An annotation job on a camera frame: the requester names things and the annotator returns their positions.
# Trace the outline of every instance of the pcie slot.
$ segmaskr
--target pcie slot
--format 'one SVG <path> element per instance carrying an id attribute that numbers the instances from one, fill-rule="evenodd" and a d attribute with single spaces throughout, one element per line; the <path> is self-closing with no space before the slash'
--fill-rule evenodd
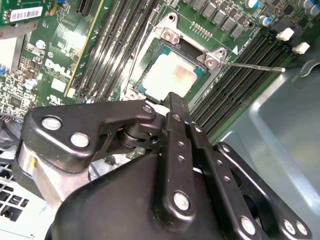
<path id="1" fill-rule="evenodd" d="M 266 40 L 264 35 L 257 36 L 256 39 L 248 46 L 247 51 L 240 55 L 237 62 L 238 63 L 247 63 L 248 60 L 255 53 L 256 49 L 263 44 Z M 224 74 L 222 79 L 214 86 L 214 89 L 208 94 L 208 96 L 201 102 L 201 104 L 197 107 L 197 109 L 192 113 L 192 119 L 195 122 L 198 122 L 199 118 L 202 116 L 204 112 L 210 107 L 210 105 L 215 101 L 217 92 L 226 88 L 228 84 L 231 82 L 234 76 L 237 75 L 240 69 L 238 67 L 230 67 L 228 71 Z"/>
<path id="2" fill-rule="evenodd" d="M 123 15 L 119 13 L 124 4 L 125 1 L 112 2 L 111 8 L 107 13 L 107 19 L 102 26 L 101 34 L 99 35 L 94 48 L 89 53 L 90 56 L 81 75 L 79 89 L 87 88 L 88 84 L 90 84 L 91 81 L 95 80 L 95 71 L 97 70 L 97 67 L 99 68 L 99 63 L 103 59 L 103 50 L 105 49 L 111 37 L 111 31 L 113 30 L 116 22 L 121 22 L 119 18 L 123 17 Z"/>
<path id="3" fill-rule="evenodd" d="M 95 0 L 79 0 L 76 11 L 81 13 L 83 16 L 90 14 L 91 8 Z"/>

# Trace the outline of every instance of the sticker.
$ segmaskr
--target sticker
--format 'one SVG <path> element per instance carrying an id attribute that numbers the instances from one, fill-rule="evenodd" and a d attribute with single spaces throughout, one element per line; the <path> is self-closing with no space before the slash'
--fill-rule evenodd
<path id="1" fill-rule="evenodd" d="M 67 84 L 64 83 L 63 81 L 60 81 L 59 79 L 54 78 L 51 83 L 51 88 L 63 93 L 65 91 L 66 85 Z"/>
<path id="2" fill-rule="evenodd" d="M 40 17 L 42 15 L 42 10 L 42 6 L 12 10 L 10 14 L 10 22 Z"/>

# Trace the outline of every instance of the ram slot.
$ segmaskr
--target ram slot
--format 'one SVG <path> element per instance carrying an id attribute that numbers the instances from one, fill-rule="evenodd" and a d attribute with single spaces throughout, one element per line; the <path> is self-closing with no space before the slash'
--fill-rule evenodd
<path id="1" fill-rule="evenodd" d="M 112 73 L 112 77 L 109 80 L 108 77 L 110 76 L 110 73 L 113 70 L 114 65 L 112 64 L 109 69 L 106 69 L 102 79 L 104 79 L 103 87 L 99 88 L 99 93 L 97 98 L 98 99 L 108 99 L 108 96 L 111 94 L 111 92 L 114 89 L 114 86 L 116 85 L 117 81 L 119 80 L 119 76 L 122 73 L 122 70 L 124 69 L 126 63 L 128 62 L 134 48 L 138 44 L 140 38 L 142 37 L 142 34 L 144 32 L 144 29 L 147 25 L 149 16 L 151 15 L 153 9 L 157 6 L 158 0 L 147 0 L 144 3 L 140 2 L 139 4 L 139 11 L 135 14 L 131 20 L 131 31 L 127 33 L 127 36 L 123 38 L 123 41 L 125 44 L 119 45 L 117 48 L 116 56 L 119 56 L 119 58 L 115 58 L 114 61 L 118 61 L 118 64 L 115 66 L 115 69 Z"/>
<path id="2" fill-rule="evenodd" d="M 105 45 L 108 44 L 108 41 L 111 37 L 111 31 L 114 28 L 116 22 L 119 22 L 119 17 L 122 15 L 119 14 L 123 5 L 126 1 L 113 1 L 110 10 L 107 13 L 107 18 L 105 20 L 105 24 L 102 26 L 101 34 L 99 35 L 96 44 L 94 45 L 90 56 L 88 58 L 88 62 L 85 65 L 84 71 L 81 75 L 79 82 L 79 89 L 86 89 L 88 84 L 91 81 L 94 81 L 95 71 L 97 70 L 97 66 L 99 62 L 103 58 L 103 49 Z"/>

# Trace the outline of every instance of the green circuit board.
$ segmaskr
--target green circuit board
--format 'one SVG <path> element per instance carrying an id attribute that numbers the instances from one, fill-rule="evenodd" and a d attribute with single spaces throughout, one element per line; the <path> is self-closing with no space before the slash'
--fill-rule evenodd
<path id="1" fill-rule="evenodd" d="M 221 46 L 226 48 L 226 61 L 229 62 L 236 61 L 255 38 L 262 28 L 259 16 L 266 13 L 269 13 L 273 23 L 286 21 L 299 29 L 303 39 L 309 42 L 315 39 L 318 33 L 314 30 L 319 27 L 315 20 L 319 17 L 306 16 L 297 7 L 296 0 L 279 0 L 277 4 L 275 1 L 262 0 L 257 8 L 248 9 L 243 0 L 203 1 L 200 7 L 196 4 L 199 0 L 162 0 L 152 13 L 146 35 L 165 15 L 175 13 L 180 31 L 209 51 Z M 57 6 L 54 16 L 41 19 L 37 29 L 25 36 L 19 69 L 12 74 L 0 75 L 0 112 L 14 115 L 22 121 L 27 111 L 36 106 L 81 103 L 80 92 L 73 84 L 86 69 L 92 46 L 102 34 L 101 28 L 112 2 L 96 0 L 90 14 L 83 16 L 77 12 L 78 0 L 68 0 Z M 215 19 L 216 13 L 205 13 L 209 4 L 215 5 L 215 11 L 225 13 L 221 23 L 220 19 Z M 284 10 L 289 5 L 292 11 L 285 15 Z M 225 26 L 227 19 L 232 20 L 232 26 Z M 152 42 L 136 68 L 144 69 L 148 65 L 159 44 L 158 39 Z M 128 62 L 122 71 L 108 100 L 120 98 L 121 84 L 128 77 L 131 63 Z M 207 72 L 194 83 L 185 96 L 191 103 L 191 109 L 197 107 L 205 91 L 219 80 L 226 69 L 223 67 L 217 77 L 211 77 Z M 25 88 L 26 81 L 30 79 L 37 82 L 32 90 Z M 137 80 L 132 77 L 130 82 L 135 84 Z"/>

